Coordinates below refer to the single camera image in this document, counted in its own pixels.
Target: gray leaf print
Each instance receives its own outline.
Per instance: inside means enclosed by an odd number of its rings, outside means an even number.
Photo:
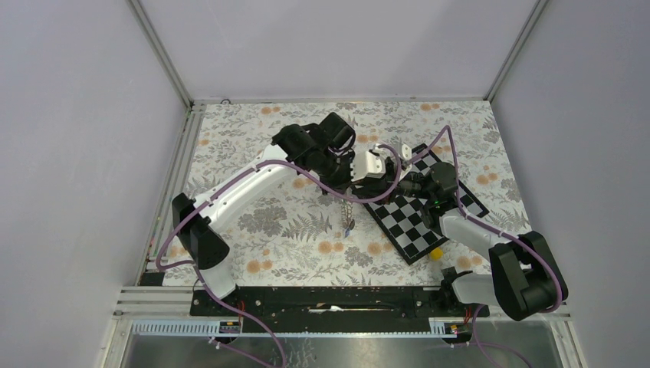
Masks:
[[[266,236],[279,235],[282,231],[280,220],[287,219],[287,212],[282,207],[272,205],[264,209],[256,209],[253,214],[243,214],[238,221],[240,228],[249,232],[263,232]]]
[[[350,266],[354,266],[356,263],[360,267],[366,267],[367,265],[371,265],[374,262],[372,257],[366,253],[362,253],[357,247],[349,247],[345,252],[345,256],[346,262]]]
[[[351,102],[346,102],[346,103],[337,103],[336,104],[337,109],[345,109],[345,110],[354,110],[356,109],[356,103],[351,103]]]
[[[332,229],[329,216],[324,217],[323,213],[320,213],[319,218],[313,213],[308,215],[309,218],[304,218],[301,215],[294,218],[293,222],[289,223],[289,226],[282,232],[282,236],[300,241],[306,238],[309,241],[310,238],[315,239],[320,233]]]
[[[490,219],[511,231],[527,227],[503,140],[485,101],[207,105],[185,192],[194,196],[226,180],[265,148],[281,127],[319,123],[333,111],[355,128],[359,148],[373,143],[395,145],[400,140],[411,146],[428,144],[444,125],[451,125],[460,176],[491,210]],[[450,161],[447,139],[444,136],[438,143],[436,154]],[[428,258],[406,267],[360,205],[353,207],[356,226],[351,238],[346,238],[339,204],[338,199],[321,195],[315,185],[299,176],[269,190],[222,234],[234,250],[231,272],[235,282],[363,286],[371,284],[369,278],[375,285],[430,285],[442,279]],[[380,245],[379,254],[376,246],[373,255],[366,250],[370,243]],[[445,267],[455,265],[460,257],[472,258],[462,245],[449,242],[446,246]],[[178,258],[187,259],[186,255]],[[260,265],[272,262],[273,267],[248,272],[253,260]],[[487,266],[473,269],[490,271]],[[167,272],[163,284],[191,287],[195,279],[192,268],[181,267]]]
[[[501,180],[501,188],[507,189],[506,197],[515,202],[521,202],[521,195],[519,194],[519,188],[517,187],[514,179],[503,179]]]
[[[322,196],[319,195],[318,196],[318,202],[321,205],[331,205],[332,203],[334,203],[334,196],[333,195],[322,195]]]
[[[496,142],[499,141],[499,139],[501,139],[501,135],[499,135],[499,132],[497,132],[497,131],[495,131],[495,130],[492,130],[492,131],[490,131],[490,132],[487,132],[487,133],[483,136],[483,140],[485,140],[485,141],[487,141],[487,142],[490,142],[490,143],[496,143]]]

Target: floral tablecloth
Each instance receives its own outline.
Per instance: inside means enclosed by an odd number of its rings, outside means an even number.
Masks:
[[[462,102],[280,103],[208,105],[185,192],[195,196],[227,179],[271,141],[283,126],[319,123],[336,112],[353,125],[357,146],[377,142],[411,147],[429,144],[451,125],[461,180],[487,206],[486,219],[512,232],[529,228],[524,205],[494,122],[490,104]],[[447,138],[433,149],[451,162]],[[353,205],[354,230],[344,236],[343,203],[303,176],[288,180],[250,205],[222,234],[231,246],[232,275],[241,286],[436,285],[441,269],[489,273],[489,263],[448,241],[444,255],[408,266],[362,205]],[[188,259],[178,239],[170,261]],[[163,285],[191,286],[196,276],[182,266],[167,271]]]

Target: aluminum frame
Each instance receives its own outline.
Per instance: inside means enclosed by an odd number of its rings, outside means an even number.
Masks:
[[[183,326],[191,321],[195,324],[209,324],[219,320],[229,320],[228,317],[192,317],[189,316],[189,309],[192,303],[191,287],[124,287],[119,296],[119,301],[115,311],[113,322],[117,325],[112,333],[110,345],[107,347],[106,358],[103,367],[117,368],[122,364],[126,356],[128,342],[135,333],[134,325],[138,324],[164,324]],[[489,307],[490,317],[481,318],[481,320],[496,322],[510,320],[499,307]],[[459,317],[436,317],[430,318],[433,327],[448,322],[461,322]],[[575,330],[571,315],[566,305],[552,314],[536,314],[527,320],[538,320],[547,323],[553,333],[553,339],[560,354],[563,367],[565,368],[586,368],[585,359],[577,342]],[[156,333],[160,336],[171,336],[164,330]],[[313,338],[400,338],[400,337],[421,337],[421,338],[439,338],[437,334],[404,334],[404,333],[282,333],[282,337],[309,337]],[[265,334],[250,334],[250,337],[266,337]]]
[[[521,49],[528,41],[528,38],[533,32],[535,25],[537,25],[537,21],[540,20],[540,17],[542,16],[544,9],[546,9],[549,2],[550,0],[537,0],[533,6],[533,10],[528,15],[528,19],[526,19],[526,22],[524,23],[524,26],[517,36],[517,39],[512,45],[510,52],[508,52],[508,56],[506,57],[504,64],[501,65],[501,69],[499,69],[497,77],[494,79],[494,82],[492,82],[490,89],[485,94],[484,100],[489,101],[490,103],[494,101],[494,98],[497,96],[501,85],[505,81],[507,75],[510,73],[510,69],[512,68],[513,63],[517,60]]]
[[[136,284],[139,283],[142,274],[146,270],[155,268],[155,266],[152,266],[153,260],[149,258],[157,255],[165,237],[172,230],[172,198],[182,192],[185,187],[204,112],[205,104],[195,103],[188,112],[179,131],[172,163],[167,172],[164,189],[159,197],[156,215],[149,230],[149,237],[147,237],[149,243],[144,247],[141,261],[138,264]]]
[[[147,16],[142,3],[140,0],[126,0],[126,3],[131,8],[133,16],[136,18],[136,21],[142,28],[146,40],[149,42],[153,53],[156,55],[158,61],[160,62],[160,66],[165,71],[165,74],[167,74],[169,81],[172,82],[172,86],[174,87],[176,94],[179,95],[179,98],[185,105],[185,108],[189,109],[192,107],[192,97],[189,95],[189,92],[185,88],[179,72],[176,70],[176,67],[174,67],[172,59],[167,54],[163,43],[160,41],[156,30],[153,28],[153,25],[151,24],[149,16]]]

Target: gray wall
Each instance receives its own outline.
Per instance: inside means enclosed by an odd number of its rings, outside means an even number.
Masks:
[[[195,98],[480,97],[535,0],[143,0]]]
[[[0,366],[88,368],[183,108],[124,0],[0,2]]]
[[[551,2],[494,104],[590,368],[647,366],[650,2]]]

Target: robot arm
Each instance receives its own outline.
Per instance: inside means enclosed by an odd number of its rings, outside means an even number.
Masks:
[[[295,175],[295,171],[286,166],[257,169],[257,165],[269,159],[290,162],[315,171],[321,182],[338,192],[352,188],[352,193],[359,198],[371,198],[385,192],[396,178],[395,163],[390,158],[382,158],[376,149],[354,152],[351,150],[353,143],[353,129],[335,113],[328,115],[321,124],[286,126],[273,137],[270,146],[233,177],[251,167],[256,169],[255,172],[228,188],[217,201],[205,207],[200,216],[195,216],[181,229],[178,236],[183,247],[218,297],[224,297],[235,289],[230,275],[230,249],[219,233],[239,217],[246,205]],[[556,290],[534,259],[512,241],[468,221],[461,214],[455,201],[457,186],[452,165],[436,163],[426,175],[415,174],[409,172],[410,166],[406,164],[410,159],[410,148],[401,145],[398,151],[402,159],[402,175],[396,190],[383,202],[389,202],[397,195],[426,199],[421,211],[427,227],[467,245],[491,262],[492,275],[468,271],[456,274],[454,270],[447,270],[442,290],[448,298],[443,301],[443,307],[451,309],[458,304],[470,303],[500,305],[508,316],[522,320],[553,304]],[[209,201],[223,183],[197,195],[194,200],[185,194],[175,197],[172,201],[174,225],[194,211],[196,203]],[[543,237],[529,232],[520,235],[520,240],[551,266],[560,280],[563,299],[566,299],[566,285]],[[522,264],[530,267],[524,270]]]

